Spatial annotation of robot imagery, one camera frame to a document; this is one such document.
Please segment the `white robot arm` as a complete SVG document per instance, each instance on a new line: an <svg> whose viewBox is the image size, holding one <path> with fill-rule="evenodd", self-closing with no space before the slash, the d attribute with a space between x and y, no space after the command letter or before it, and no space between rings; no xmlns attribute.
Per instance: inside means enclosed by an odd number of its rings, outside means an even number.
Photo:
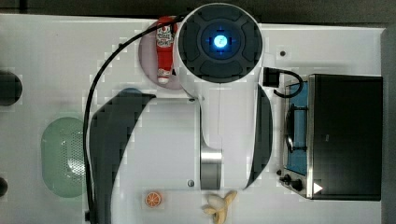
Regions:
<svg viewBox="0 0 396 224"><path fill-rule="evenodd" d="M93 224L164 224L144 203L149 192L245 189L270 158L258 23L240 7L208 4L171 32L159 56L172 59L179 90L124 89L92 117Z"/></svg>

